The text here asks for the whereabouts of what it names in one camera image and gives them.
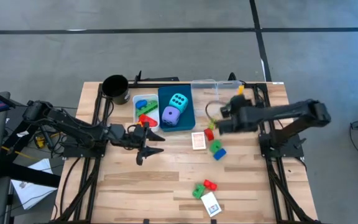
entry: blue toy piece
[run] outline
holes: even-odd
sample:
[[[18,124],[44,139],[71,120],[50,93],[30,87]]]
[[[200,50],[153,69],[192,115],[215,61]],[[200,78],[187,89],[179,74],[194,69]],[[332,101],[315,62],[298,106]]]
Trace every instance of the blue toy piece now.
[[[180,113],[183,113],[187,107],[188,99],[180,93],[176,93],[172,96],[171,100],[169,101],[169,105],[173,106],[174,108],[178,108]]]
[[[142,107],[147,105],[147,100],[139,100],[138,102],[136,102],[135,106],[136,109],[140,110],[142,109]]]
[[[223,148],[220,149],[218,152],[216,152],[214,154],[214,158],[218,161],[220,160],[224,155],[226,155],[226,150],[224,150]]]

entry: wooden table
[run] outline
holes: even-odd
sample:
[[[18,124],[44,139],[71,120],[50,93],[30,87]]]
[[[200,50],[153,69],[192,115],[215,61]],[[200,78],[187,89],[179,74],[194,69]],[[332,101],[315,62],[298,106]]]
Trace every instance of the wooden table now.
[[[76,115],[78,119],[91,122],[98,85],[98,82],[84,83]],[[288,104],[284,85],[267,83],[267,86],[272,106]],[[156,88],[131,88],[130,91],[131,97],[157,93]],[[235,93],[222,91],[219,94],[220,99],[228,100]],[[253,98],[251,90],[244,94]],[[196,101],[194,106],[196,110],[204,110]],[[290,119],[282,121],[284,125],[289,122]],[[132,100],[116,105],[108,123],[121,123],[125,127],[133,124]],[[197,116],[192,131],[159,131],[166,141],[148,142],[148,145],[165,151],[145,159],[142,166],[135,163],[137,150],[127,151],[108,144],[99,170],[92,223],[142,223],[144,218],[150,219],[151,223],[210,223],[202,201],[191,194],[195,184],[205,179],[218,184],[214,194],[223,209],[214,217],[218,223],[275,223],[266,165],[257,141],[258,132],[219,136],[215,130],[215,136],[219,136],[227,151],[223,159],[215,161],[209,150],[194,151],[191,145],[191,132],[201,132],[207,124],[204,116]],[[58,207],[63,182],[74,160],[65,162],[56,199]],[[69,176],[63,208],[78,192],[83,161],[77,163]],[[283,159],[283,163],[290,193],[306,214],[317,219],[305,168],[295,159]],[[281,194],[279,197],[283,219],[286,219]],[[85,217],[87,202],[88,193],[84,197],[81,218]]]

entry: small card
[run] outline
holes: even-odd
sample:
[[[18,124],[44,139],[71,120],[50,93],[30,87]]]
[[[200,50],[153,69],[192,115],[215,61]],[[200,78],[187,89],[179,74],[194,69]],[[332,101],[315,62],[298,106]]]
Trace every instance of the small card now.
[[[202,196],[201,200],[204,203],[205,209],[208,212],[209,217],[212,217],[222,211],[221,207],[218,204],[218,201],[216,200],[215,195],[212,192]]]
[[[194,150],[206,149],[204,132],[202,132],[202,133],[192,133],[191,134],[191,141],[193,142],[193,149]]]

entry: concrete floor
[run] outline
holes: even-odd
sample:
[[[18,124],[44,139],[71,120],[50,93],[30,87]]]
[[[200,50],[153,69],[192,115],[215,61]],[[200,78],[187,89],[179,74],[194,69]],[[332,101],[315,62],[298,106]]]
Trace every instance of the concrete floor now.
[[[262,28],[358,27],[358,1],[256,0]],[[0,0],[0,30],[253,27],[245,0]],[[302,133],[319,219],[358,223],[358,32],[263,33],[273,81],[291,102],[326,103],[332,123]],[[0,35],[0,91],[12,98],[77,106],[85,81],[132,79],[264,81],[257,39],[241,34]],[[358,146],[358,131],[353,132]],[[28,150],[39,157],[47,157]],[[46,222],[54,196],[15,223]]]

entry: red toy block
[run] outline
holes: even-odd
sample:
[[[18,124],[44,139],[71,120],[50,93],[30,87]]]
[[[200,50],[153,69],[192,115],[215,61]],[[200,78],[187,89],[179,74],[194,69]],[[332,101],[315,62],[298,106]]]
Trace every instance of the red toy block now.
[[[204,180],[204,186],[210,190],[216,190],[216,188],[218,187],[216,184],[212,183],[209,180]]]
[[[139,116],[139,121],[142,122],[142,124],[149,122],[150,127],[156,127],[158,125],[158,122],[156,122],[153,118],[144,114]]]
[[[206,138],[210,141],[214,139],[214,133],[212,132],[211,129],[207,128],[204,130],[204,133],[206,135]]]

